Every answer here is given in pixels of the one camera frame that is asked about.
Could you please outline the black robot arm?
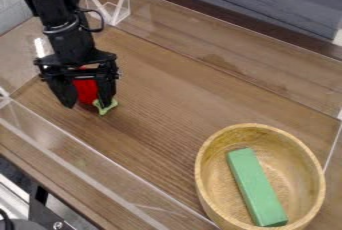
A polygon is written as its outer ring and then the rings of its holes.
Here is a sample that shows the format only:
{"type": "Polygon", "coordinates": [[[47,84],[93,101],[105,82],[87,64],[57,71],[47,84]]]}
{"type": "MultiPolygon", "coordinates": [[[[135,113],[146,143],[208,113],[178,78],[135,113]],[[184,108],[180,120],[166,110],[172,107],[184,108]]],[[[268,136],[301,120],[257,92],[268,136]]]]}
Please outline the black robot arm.
{"type": "Polygon", "coordinates": [[[74,107],[79,98],[75,83],[93,80],[98,106],[107,109],[114,105],[119,79],[117,55],[97,48],[94,35],[103,29],[90,26],[89,10],[79,6],[79,1],[25,0],[33,15],[41,19],[53,47],[53,53],[37,58],[34,65],[66,107],[74,107]]]}

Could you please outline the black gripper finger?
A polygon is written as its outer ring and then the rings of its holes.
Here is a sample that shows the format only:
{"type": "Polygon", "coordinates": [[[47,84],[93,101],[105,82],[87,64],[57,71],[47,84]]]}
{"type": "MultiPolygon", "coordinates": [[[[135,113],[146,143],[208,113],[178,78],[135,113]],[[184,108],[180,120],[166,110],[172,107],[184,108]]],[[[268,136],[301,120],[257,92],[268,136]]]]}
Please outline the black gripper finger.
{"type": "Polygon", "coordinates": [[[113,104],[113,98],[117,94],[117,79],[117,74],[101,75],[97,78],[98,99],[102,108],[107,108],[113,104]]]}
{"type": "Polygon", "coordinates": [[[63,76],[47,80],[50,89],[65,107],[73,108],[78,101],[78,91],[73,81],[63,76]]]}

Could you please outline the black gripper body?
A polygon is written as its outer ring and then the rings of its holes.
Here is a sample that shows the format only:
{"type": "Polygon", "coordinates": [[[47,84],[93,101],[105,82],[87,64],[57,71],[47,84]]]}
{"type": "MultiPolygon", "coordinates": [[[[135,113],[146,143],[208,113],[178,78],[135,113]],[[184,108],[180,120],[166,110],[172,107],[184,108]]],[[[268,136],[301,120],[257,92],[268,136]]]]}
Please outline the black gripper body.
{"type": "Polygon", "coordinates": [[[85,62],[66,63],[53,54],[37,58],[34,65],[39,68],[39,76],[46,82],[119,78],[117,55],[101,50],[93,50],[85,62]]]}

